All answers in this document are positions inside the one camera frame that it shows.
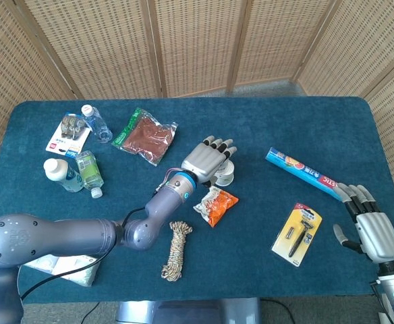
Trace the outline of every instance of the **blue table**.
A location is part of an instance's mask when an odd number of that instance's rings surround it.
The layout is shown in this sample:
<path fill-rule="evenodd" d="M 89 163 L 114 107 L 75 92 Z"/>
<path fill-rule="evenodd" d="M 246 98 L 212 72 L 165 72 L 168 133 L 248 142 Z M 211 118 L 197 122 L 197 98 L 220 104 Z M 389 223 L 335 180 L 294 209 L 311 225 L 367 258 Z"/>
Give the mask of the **blue table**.
<path fill-rule="evenodd" d="M 93 104 L 116 136 L 135 108 L 151 112 L 161 123 L 177 122 L 167 154 L 154 167 L 142 157 L 99 144 L 90 135 L 85 149 L 97 157 L 105 180 L 104 196 L 87 190 L 71 194 L 46 179 L 45 159 L 59 155 L 45 147 L 67 112 Z M 394 225 L 394 185 L 368 104 L 359 98 L 276 99 L 141 99 L 116 101 L 33 101 L 18 105 L 9 120 L 0 151 L 0 215 L 31 213 L 45 219 L 121 219 L 150 199 L 169 167 L 206 136 L 233 138 L 237 153 L 235 181 L 227 191 L 240 201 L 213 229 L 193 209 L 206 194 L 199 187 L 171 220 L 193 226 L 187 237 L 182 278 L 161 279 L 171 230 L 162 228 L 147 252 L 116 248 L 101 264 L 91 288 L 58 279 L 31 294 L 28 302 L 114 300 L 185 300 L 369 294 L 377 266 L 342 248 L 332 225 L 339 223 L 357 238 L 344 206 L 334 198 L 264 158 L 270 146 L 334 180 L 363 184 L 377 198 Z M 66 158 L 76 167 L 72 159 Z M 296 268 L 271 252 L 271 245 L 296 202 L 323 217 L 308 254 Z M 21 291 L 47 275 L 22 269 Z"/>

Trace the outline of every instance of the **floor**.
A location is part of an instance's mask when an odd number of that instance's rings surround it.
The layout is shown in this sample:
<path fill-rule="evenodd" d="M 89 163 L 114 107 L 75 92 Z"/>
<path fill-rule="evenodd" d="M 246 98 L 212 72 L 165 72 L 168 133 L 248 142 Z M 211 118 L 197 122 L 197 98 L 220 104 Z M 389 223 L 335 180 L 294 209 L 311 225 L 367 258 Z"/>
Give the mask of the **floor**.
<path fill-rule="evenodd" d="M 298 85 L 287 81 L 276 81 L 253 86 L 239 86 L 232 94 L 226 94 L 225 91 L 220 90 L 202 94 L 200 97 L 281 97 L 303 95 L 304 93 Z M 291 309 L 296 324 L 379 323 L 379 306 L 374 296 L 307 296 L 279 298 L 279 300 Z M 94 303 L 28 304 L 24 306 L 25 318 L 23 323 L 80 323 L 84 315 L 93 306 Z M 116 308 L 117 303 L 102 302 L 84 323 L 114 323 Z M 262 323 L 288 324 L 291 321 L 285 309 L 278 304 L 262 302 Z"/>

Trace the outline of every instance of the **robotic hand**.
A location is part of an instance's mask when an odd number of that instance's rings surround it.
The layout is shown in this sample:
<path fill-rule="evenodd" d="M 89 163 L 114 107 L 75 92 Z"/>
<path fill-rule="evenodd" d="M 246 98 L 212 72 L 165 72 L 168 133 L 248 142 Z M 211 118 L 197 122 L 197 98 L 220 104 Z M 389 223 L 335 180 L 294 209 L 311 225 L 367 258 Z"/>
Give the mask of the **robotic hand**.
<path fill-rule="evenodd" d="M 161 226 L 193 193 L 197 183 L 207 183 L 236 151 L 232 140 L 206 138 L 184 160 L 170 169 L 164 182 L 146 204 L 147 218 L 120 224 L 107 219 L 46 221 L 27 214 L 0 217 L 0 324 L 18 324 L 23 306 L 17 287 L 20 266 L 46 254 L 73 256 L 102 254 L 116 245 L 137 250 L 150 248 Z M 168 176 L 177 172 L 169 182 Z"/>
<path fill-rule="evenodd" d="M 394 311 L 394 228 L 392 223 L 387 215 L 380 211 L 375 199 L 365 187 L 338 183 L 334 191 L 345 204 L 359 233 L 360 243 L 349 240 L 337 224 L 333 226 L 335 236 L 342 246 L 366 254 L 373 263 L 378 264 L 378 280 L 371 283 L 372 289 L 377 296 L 375 285 L 381 284 Z"/>
<path fill-rule="evenodd" d="M 144 208 L 147 218 L 126 224 L 121 245 L 136 250 L 150 248 L 166 219 L 188 199 L 196 184 L 210 186 L 215 182 L 214 174 L 237 150 L 234 146 L 229 148 L 232 142 L 209 136 L 184 159 L 181 168 L 167 170 L 164 181 Z M 178 172 L 168 181 L 172 171 Z"/>

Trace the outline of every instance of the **orange package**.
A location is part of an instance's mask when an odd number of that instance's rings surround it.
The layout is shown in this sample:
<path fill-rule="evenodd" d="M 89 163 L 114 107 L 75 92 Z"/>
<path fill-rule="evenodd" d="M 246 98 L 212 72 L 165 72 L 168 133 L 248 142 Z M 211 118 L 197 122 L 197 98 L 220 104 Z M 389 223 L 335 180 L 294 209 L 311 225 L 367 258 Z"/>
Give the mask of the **orange package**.
<path fill-rule="evenodd" d="M 238 198 L 227 191 L 211 186 L 208 194 L 203 197 L 202 202 L 194 206 L 194 210 L 200 213 L 210 226 L 214 227 L 224 216 L 227 209 L 238 201 Z"/>

